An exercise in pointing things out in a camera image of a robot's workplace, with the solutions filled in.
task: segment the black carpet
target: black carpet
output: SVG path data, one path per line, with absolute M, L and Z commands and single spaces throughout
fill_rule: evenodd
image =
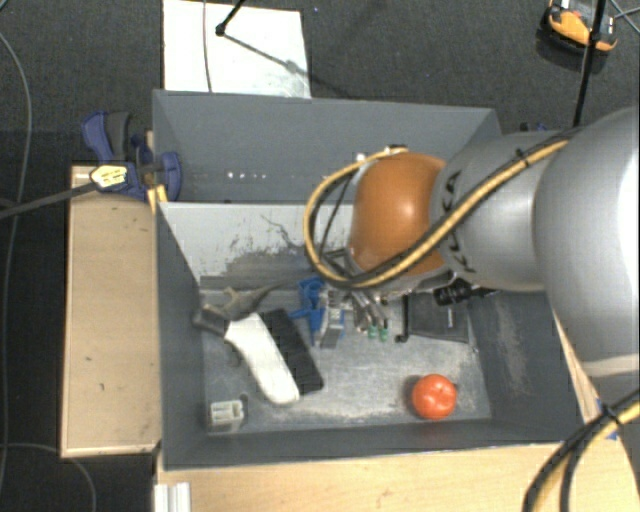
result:
M 630 6 L 631 0 L 621 1 Z M 545 1 L 249 1 L 299 9 L 315 97 L 495 108 L 503 130 L 522 122 L 568 127 L 581 57 L 536 36 Z M 640 24 L 640 16 L 634 19 Z M 79 131 L 96 109 L 128 110 L 132 131 L 151 126 L 162 85 L 160 0 L 10 0 L 0 32 L 25 68 L 34 136 L 25 200 L 67 186 L 72 161 L 92 159 Z M 640 38 L 624 22 L 620 43 L 596 66 L 584 123 L 638 102 Z M 25 139 L 18 74 L 0 46 L 0 198 L 14 198 Z M 20 219 L 8 339 L 10 440 L 58 441 L 65 296 L 62 205 Z M 9 222 L 0 224 L 4 259 Z M 633 446 L 638 450 L 640 443 Z M 635 462 L 638 463 L 638 452 Z M 151 457 L 87 463 L 98 510 L 147 511 Z M 82 475 L 31 449 L 11 450 L 0 511 L 89 510 Z

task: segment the yellow cable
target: yellow cable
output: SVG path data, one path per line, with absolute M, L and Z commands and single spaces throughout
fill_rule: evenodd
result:
M 567 140 L 558 141 L 554 144 L 550 144 L 549 146 L 546 146 L 536 151 L 535 153 L 532 153 L 528 157 L 523 158 L 519 162 L 513 164 L 512 166 L 508 167 L 501 173 L 494 176 L 491 180 L 482 184 L 480 187 L 474 190 L 473 193 L 462 204 L 457 206 L 449 214 L 446 222 L 444 222 L 442 226 L 440 226 L 415 251 L 409 253 L 403 260 L 398 262 L 394 267 L 390 268 L 389 270 L 383 273 L 380 273 L 379 275 L 372 277 L 371 279 L 368 279 L 361 283 L 353 284 L 353 288 L 368 288 L 368 287 L 386 282 L 387 280 L 393 279 L 398 275 L 402 274 L 409 267 L 411 267 L 411 265 L 413 265 L 414 263 L 422 259 L 427 252 L 432 250 L 444 238 L 446 238 L 451 233 L 451 231 L 458 225 L 458 223 L 464 218 L 464 216 L 467 215 L 467 213 L 471 209 L 473 209 L 480 201 L 482 201 L 484 197 L 486 197 L 488 194 L 493 192 L 495 189 L 497 189 L 499 186 L 501 186 L 503 183 L 505 183 L 512 177 L 522 172 L 524 169 L 526 169 L 530 165 L 533 165 L 538 161 L 544 158 L 547 158 L 552 153 L 563 148 L 564 146 L 566 146 L 568 142 L 569 140 L 567 139 Z M 404 151 L 406 151 L 406 149 L 404 148 L 397 148 L 395 150 L 396 153 L 401 152 L 401 151 L 398 151 L 398 149 L 403 149 Z M 389 153 L 389 152 L 376 153 L 374 155 L 371 155 L 364 162 L 356 162 L 347 167 L 344 167 L 343 169 L 329 176 L 322 183 L 320 183 L 320 185 L 316 188 L 316 190 L 314 190 L 314 192 L 311 194 L 309 201 L 307 203 L 307 207 L 305 209 L 304 218 L 303 218 L 303 236 L 304 236 L 305 248 L 307 250 L 307 255 L 311 260 L 311 263 L 313 264 L 314 268 L 322 276 L 334 281 L 339 281 L 339 282 L 340 281 L 345 282 L 348 280 L 348 278 L 341 276 L 339 274 L 336 274 L 330 268 L 326 267 L 320 260 L 320 257 L 318 256 L 318 253 L 315 250 L 313 240 L 311 239 L 311 236 L 310 236 L 311 228 L 310 228 L 309 221 L 310 221 L 311 212 L 318 198 L 327 189 L 327 187 L 329 187 L 336 180 L 355 172 L 358 168 L 360 168 L 365 163 L 371 162 L 373 160 L 378 160 L 380 158 L 390 156 L 391 154 L 396 154 L 396 153 Z
M 626 425 L 627 423 L 635 420 L 640 417 L 640 402 L 635 402 L 627 407 L 622 413 L 618 414 L 618 420 L 622 425 Z M 594 438 L 592 443 L 597 443 L 598 441 L 602 441 L 606 439 L 611 434 L 613 434 L 618 429 L 618 424 L 612 419 L 607 425 L 598 432 Z

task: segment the wooden table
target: wooden table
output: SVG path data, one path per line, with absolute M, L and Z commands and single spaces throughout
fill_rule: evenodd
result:
M 73 169 L 73 184 L 88 169 Z M 117 195 L 74 199 L 69 229 L 61 452 L 66 457 L 152 451 L 161 434 L 153 216 Z M 586 418 L 595 393 L 563 338 Z M 165 472 L 188 482 L 191 510 L 519 510 L 557 445 L 531 445 L 355 460 Z M 558 510 L 559 482 L 540 510 Z M 573 510 L 640 511 L 622 444 L 589 450 L 574 482 Z

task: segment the bin floor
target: bin floor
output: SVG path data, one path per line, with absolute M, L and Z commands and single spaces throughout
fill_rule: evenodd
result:
M 202 289 L 201 300 L 223 304 L 228 300 L 222 292 L 227 285 L 222 280 L 217 289 Z M 263 300 L 260 311 L 293 311 L 298 307 L 296 290 L 278 289 Z M 422 336 L 395 343 L 395 335 L 402 329 L 401 303 L 390 304 L 386 313 L 391 320 L 390 332 L 388 341 L 382 342 L 356 331 L 347 312 L 345 334 L 336 348 L 310 347 L 324 388 L 285 407 L 274 406 L 264 398 L 246 363 L 229 344 L 203 332 L 206 404 L 242 400 L 245 421 L 239 434 L 421 422 L 425 420 L 418 418 L 410 406 L 411 387 L 423 375 L 440 373 L 458 389 L 456 409 L 445 421 L 489 418 L 489 400 L 473 333 L 469 343 Z M 310 346 L 306 320 L 297 320 L 296 325 Z

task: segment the tomato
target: tomato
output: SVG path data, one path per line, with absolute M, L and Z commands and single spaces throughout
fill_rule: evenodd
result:
M 458 392 L 453 383 L 442 375 L 432 373 L 422 377 L 411 392 L 416 412 L 429 420 L 441 420 L 453 412 Z

